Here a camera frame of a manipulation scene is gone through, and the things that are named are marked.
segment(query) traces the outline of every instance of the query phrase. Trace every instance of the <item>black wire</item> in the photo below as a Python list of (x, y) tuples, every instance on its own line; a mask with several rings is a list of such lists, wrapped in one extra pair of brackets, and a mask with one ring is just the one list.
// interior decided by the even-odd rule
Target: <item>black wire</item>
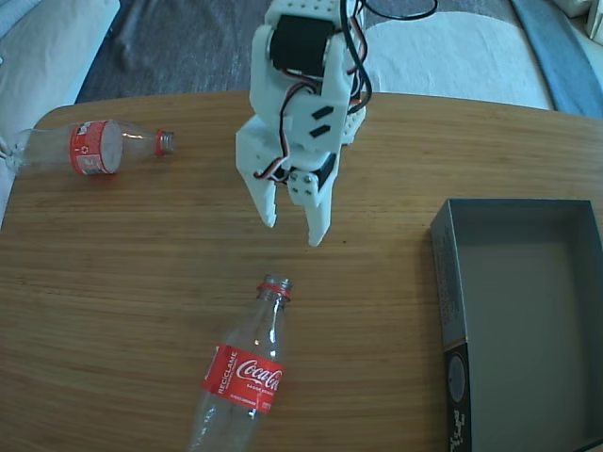
[[(369, 4), (368, 0), (356, 0), (352, 17), (355, 17), (356, 14), (360, 13), (360, 11), (363, 8), (366, 8), (368, 11), (372, 12), (373, 14), (383, 17), (385, 19), (391, 19), (394, 21), (417, 21), (419, 19), (425, 19), (427, 17), (430, 17), (437, 11), (439, 2), (438, 2), (438, 0), (432, 0), (432, 1), (433, 1), (432, 8), (425, 12), (420, 12), (418, 14), (412, 14), (412, 15), (396, 16), (393, 14), (385, 14), (383, 12), (378, 11), (377, 9), (375, 9), (373, 6), (371, 6)], [(365, 106), (367, 106), (367, 104), (370, 101), (370, 98), (372, 97), (372, 94), (373, 94), (373, 87), (372, 87), (372, 84), (370, 83), (370, 78), (368, 77), (368, 73), (365, 68), (365, 65), (364, 65), (363, 61), (361, 60), (361, 58), (358, 56), (358, 51), (356, 49), (356, 45), (354, 44), (353, 37), (351, 36), (350, 22), (348, 19), (348, 1), (347, 0), (339, 1), (339, 19), (341, 20), (341, 28), (343, 30), (343, 36), (346, 40), (346, 46), (348, 47), (351, 59), (353, 60), (354, 65), (357, 70), (354, 78), (357, 76), (358, 83), (360, 83), (360, 88), (359, 88), (358, 92), (360, 92), (360, 91), (362, 91), (362, 89), (366, 88), (366, 93), (362, 97), (360, 104), (354, 105), (353, 107), (351, 107), (348, 110), (348, 114), (351, 115), (353, 113), (356, 113), (357, 111), (360, 111)]]
[(437, 11), (437, 7), (438, 7), (438, 0), (432, 0), (433, 1), (432, 8), (425, 12), (419, 12), (418, 14), (411, 14), (409, 16), (406, 16), (406, 15), (396, 16), (393, 14), (385, 14), (383, 12), (380, 12), (379, 10), (377, 10), (373, 6), (371, 6), (369, 4), (368, 0), (360, 0), (360, 1), (362, 2), (363, 6), (366, 9), (368, 9), (370, 12), (372, 12), (373, 14), (375, 14), (379, 17), (383, 17), (385, 19), (392, 19), (394, 21), (418, 21), (419, 19), (425, 19), (427, 17), (432, 16)]
[(358, 51), (356, 50), (356, 45), (354, 44), (354, 39), (351, 37), (350, 32), (350, 23), (348, 22), (348, 2), (347, 0), (340, 0), (339, 2), (339, 19), (341, 20), (341, 28), (343, 30), (343, 36), (346, 40), (346, 45), (348, 46), (348, 51), (350, 52), (350, 56), (352, 61), (354, 62), (354, 66), (358, 70), (358, 76), (360, 77), (360, 83), (367, 88), (367, 92), (365, 93), (362, 101), (358, 105), (354, 105), (352, 108), (348, 110), (348, 114), (351, 115), (360, 111), (362, 108), (367, 106), (368, 101), (373, 94), (373, 86), (370, 83), (370, 78), (368, 78), (367, 70), (365, 69), (365, 65), (362, 63), (362, 60), (358, 56)]

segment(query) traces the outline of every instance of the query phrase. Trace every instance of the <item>cardboard box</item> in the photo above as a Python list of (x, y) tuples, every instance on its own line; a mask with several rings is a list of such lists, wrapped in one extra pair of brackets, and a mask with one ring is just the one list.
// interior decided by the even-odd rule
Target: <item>cardboard box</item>
[(588, 201), (448, 200), (432, 223), (449, 450), (603, 441), (603, 249)]

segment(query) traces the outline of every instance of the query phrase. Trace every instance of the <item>red bottle label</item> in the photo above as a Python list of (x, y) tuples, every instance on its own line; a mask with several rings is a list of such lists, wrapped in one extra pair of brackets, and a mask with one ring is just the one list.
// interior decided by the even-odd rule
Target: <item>red bottle label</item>
[(108, 174), (103, 163), (101, 142), (107, 121), (83, 122), (73, 129), (69, 157), (78, 174)]
[(248, 351), (220, 344), (203, 388), (245, 408), (269, 412), (283, 369)]

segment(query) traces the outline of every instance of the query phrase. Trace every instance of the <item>cushion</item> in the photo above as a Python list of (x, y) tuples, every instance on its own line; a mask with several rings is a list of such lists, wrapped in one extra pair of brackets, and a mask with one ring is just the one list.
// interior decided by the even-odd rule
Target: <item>cushion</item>
[[(119, 0), (43, 0), (0, 40), (0, 137), (75, 102), (119, 8)], [(0, 224), (11, 187), (0, 161)]]
[(439, 12), (422, 21), (377, 24), (367, 39), (375, 91), (552, 108), (526, 35), (515, 25)]
[(0, 0), (0, 40), (41, 0)]
[(568, 17), (581, 16), (588, 12), (593, 0), (553, 0)]

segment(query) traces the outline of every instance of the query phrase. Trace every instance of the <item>coca-cola logo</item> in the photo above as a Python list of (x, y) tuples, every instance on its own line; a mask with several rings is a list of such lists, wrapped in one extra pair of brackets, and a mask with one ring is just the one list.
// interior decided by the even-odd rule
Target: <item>coca-cola logo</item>
[(255, 384), (271, 389), (272, 391), (276, 391), (279, 387), (279, 381), (281, 381), (282, 375), (283, 371), (281, 370), (270, 371), (258, 367), (257, 360), (248, 360), (241, 363), (236, 369), (236, 376), (240, 379), (248, 379)]

